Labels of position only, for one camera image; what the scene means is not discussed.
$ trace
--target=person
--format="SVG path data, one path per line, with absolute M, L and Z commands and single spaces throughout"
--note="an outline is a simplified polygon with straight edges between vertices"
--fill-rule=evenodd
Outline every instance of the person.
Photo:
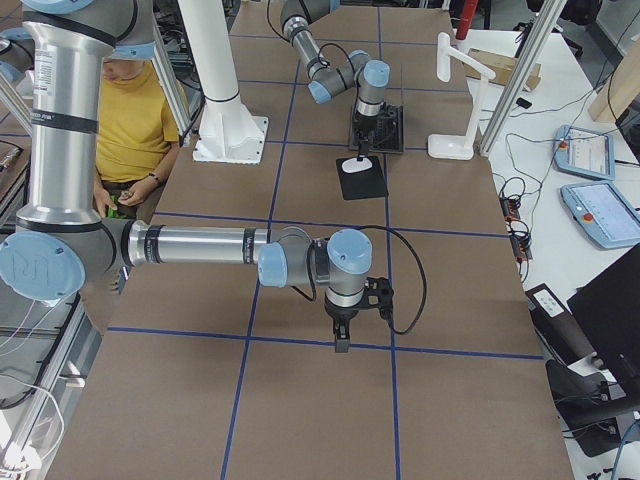
M 102 76 L 95 207 L 149 223 L 178 156 L 178 127 L 151 62 L 108 58 Z

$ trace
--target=yellow shirt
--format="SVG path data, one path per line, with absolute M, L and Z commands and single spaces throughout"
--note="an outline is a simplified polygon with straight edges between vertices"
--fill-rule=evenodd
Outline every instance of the yellow shirt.
M 102 81 L 96 168 L 109 182 L 146 177 L 164 158 L 178 127 L 151 62 L 131 80 Z

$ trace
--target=red cylinder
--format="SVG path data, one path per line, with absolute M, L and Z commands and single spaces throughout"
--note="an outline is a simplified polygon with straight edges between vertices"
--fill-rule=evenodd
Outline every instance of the red cylinder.
M 462 15 L 460 16 L 460 22 L 458 23 L 458 30 L 456 32 L 456 38 L 458 40 L 464 40 L 467 38 L 467 32 L 471 27 L 473 16 L 476 14 L 479 0 L 467 0 L 462 9 Z

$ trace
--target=label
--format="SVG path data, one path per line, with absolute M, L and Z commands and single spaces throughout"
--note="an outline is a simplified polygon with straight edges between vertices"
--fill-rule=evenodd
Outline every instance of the label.
M 556 302 L 556 299 L 553 298 L 548 290 L 540 290 L 539 292 L 534 293 L 533 297 L 538 301 L 544 311 L 547 312 L 547 314 L 552 318 L 564 312 L 564 308 L 562 308 L 562 305 Z
M 33 78 L 33 94 L 52 96 L 53 79 L 56 74 L 56 52 L 36 49 L 35 75 Z

